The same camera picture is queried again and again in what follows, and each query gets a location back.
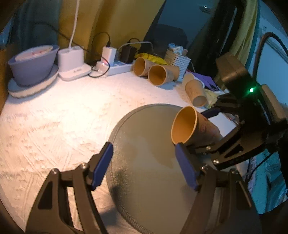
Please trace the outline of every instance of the purple paper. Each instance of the purple paper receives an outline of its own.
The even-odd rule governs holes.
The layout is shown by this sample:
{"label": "purple paper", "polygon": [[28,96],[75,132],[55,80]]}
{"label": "purple paper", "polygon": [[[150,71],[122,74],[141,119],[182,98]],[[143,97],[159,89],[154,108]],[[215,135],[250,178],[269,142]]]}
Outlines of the purple paper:
{"label": "purple paper", "polygon": [[196,78],[198,78],[199,80],[201,80],[204,85],[210,89],[211,91],[221,91],[218,86],[216,85],[216,83],[212,80],[212,78],[210,76],[204,76],[198,73],[194,73],[191,72]]}

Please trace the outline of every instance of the bowl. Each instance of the bowl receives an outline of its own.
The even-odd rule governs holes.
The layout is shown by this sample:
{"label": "bowl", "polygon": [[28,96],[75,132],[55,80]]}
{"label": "bowl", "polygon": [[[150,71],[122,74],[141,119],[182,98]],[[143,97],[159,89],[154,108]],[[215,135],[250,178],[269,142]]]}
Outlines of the bowl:
{"label": "bowl", "polygon": [[49,75],[58,50],[59,46],[54,45],[51,51],[46,51],[41,55],[20,61],[15,60],[18,55],[13,56],[8,61],[8,64],[11,67],[15,82],[22,87],[29,87],[40,83]]}
{"label": "bowl", "polygon": [[18,54],[15,57],[15,61],[23,61],[35,57],[39,57],[50,52],[53,49],[53,46],[37,46],[31,49],[25,50],[22,53]]}

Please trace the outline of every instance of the white cable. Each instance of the white cable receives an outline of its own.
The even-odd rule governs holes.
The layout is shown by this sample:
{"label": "white cable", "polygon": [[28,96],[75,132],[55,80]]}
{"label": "white cable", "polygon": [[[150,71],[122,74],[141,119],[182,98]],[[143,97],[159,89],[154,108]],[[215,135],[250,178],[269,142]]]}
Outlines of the white cable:
{"label": "white cable", "polygon": [[191,62],[191,60],[190,60],[190,63],[192,64],[194,73],[196,73],[195,68],[194,68],[194,65],[193,65],[193,63]]}
{"label": "white cable", "polygon": [[151,44],[152,52],[154,53],[153,44],[152,44],[152,42],[150,42],[150,41],[140,41],[140,42],[125,43],[125,44],[123,44],[122,46],[120,46],[117,51],[120,51],[120,49],[121,49],[123,46],[134,45],[134,44],[143,44],[143,43],[149,43],[149,44]]}
{"label": "white cable", "polygon": [[74,27],[73,27],[73,32],[72,32],[72,36],[71,36],[68,48],[71,48],[72,41],[73,41],[73,38],[74,38],[74,35],[75,35],[75,30],[76,30],[76,25],[77,25],[77,18],[78,18],[79,3],[80,3],[80,0],[77,0],[75,17],[74,17]]}

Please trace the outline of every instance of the gray bowl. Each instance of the gray bowl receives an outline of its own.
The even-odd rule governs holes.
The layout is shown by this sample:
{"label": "gray bowl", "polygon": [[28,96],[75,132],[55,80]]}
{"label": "gray bowl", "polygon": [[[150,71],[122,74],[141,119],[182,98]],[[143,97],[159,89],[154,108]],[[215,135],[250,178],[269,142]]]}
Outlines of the gray bowl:
{"label": "gray bowl", "polygon": [[50,52],[23,61],[16,61],[16,56],[13,56],[8,64],[16,83],[19,86],[29,87],[44,80],[53,67],[58,50],[59,46],[54,45]]}

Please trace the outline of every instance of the white woven basket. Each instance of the white woven basket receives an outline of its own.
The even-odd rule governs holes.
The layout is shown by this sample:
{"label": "white woven basket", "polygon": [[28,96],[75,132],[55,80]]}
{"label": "white woven basket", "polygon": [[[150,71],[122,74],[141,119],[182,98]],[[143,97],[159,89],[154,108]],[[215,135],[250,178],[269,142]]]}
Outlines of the white woven basket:
{"label": "white woven basket", "polygon": [[186,56],[174,54],[171,50],[167,50],[164,60],[168,65],[174,65],[180,68],[178,77],[178,79],[180,79],[183,78],[191,59]]}

